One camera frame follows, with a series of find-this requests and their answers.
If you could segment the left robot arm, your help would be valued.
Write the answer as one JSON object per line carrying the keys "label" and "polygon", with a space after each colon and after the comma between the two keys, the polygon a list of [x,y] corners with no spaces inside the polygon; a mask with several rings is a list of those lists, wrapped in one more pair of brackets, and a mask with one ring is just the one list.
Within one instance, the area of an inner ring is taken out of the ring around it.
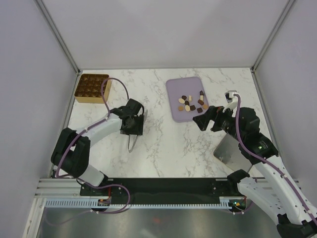
{"label": "left robot arm", "polygon": [[96,195],[106,194],[107,176],[90,165],[90,150],[100,140],[115,132],[128,137],[141,136],[145,112],[140,102],[129,99],[126,105],[111,109],[108,115],[87,127],[63,129],[51,156],[51,162],[57,166],[55,177],[72,177],[89,184]]}

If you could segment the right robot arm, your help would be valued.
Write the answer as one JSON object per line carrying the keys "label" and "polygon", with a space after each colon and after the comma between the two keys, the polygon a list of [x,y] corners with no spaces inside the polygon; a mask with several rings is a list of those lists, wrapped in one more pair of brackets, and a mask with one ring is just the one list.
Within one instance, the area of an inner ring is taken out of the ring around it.
{"label": "right robot arm", "polygon": [[201,131],[213,121],[211,131],[224,131],[236,139],[241,154],[264,176],[273,194],[242,169],[227,177],[228,193],[242,194],[255,203],[273,220],[282,238],[316,236],[317,209],[290,177],[276,147],[260,132],[260,119],[255,110],[242,107],[236,116],[232,114],[230,109],[210,106],[204,114],[193,117],[193,121]]}

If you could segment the steel slotted tongs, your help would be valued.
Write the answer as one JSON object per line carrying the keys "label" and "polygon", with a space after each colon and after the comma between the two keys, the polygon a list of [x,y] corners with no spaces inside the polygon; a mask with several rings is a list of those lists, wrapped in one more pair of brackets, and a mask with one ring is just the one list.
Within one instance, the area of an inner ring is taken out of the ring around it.
{"label": "steel slotted tongs", "polygon": [[[145,122],[147,120],[147,117],[148,117],[148,110],[144,109],[142,114],[138,115],[138,117],[143,119],[143,120],[140,120],[138,123],[139,123],[139,125],[142,126],[142,129],[144,129],[144,124],[145,124]],[[130,135],[128,135],[127,148],[128,148],[128,152],[129,153],[132,153],[132,151],[134,150],[138,139],[140,138],[140,136],[143,135],[142,133],[141,134],[130,134]]]}

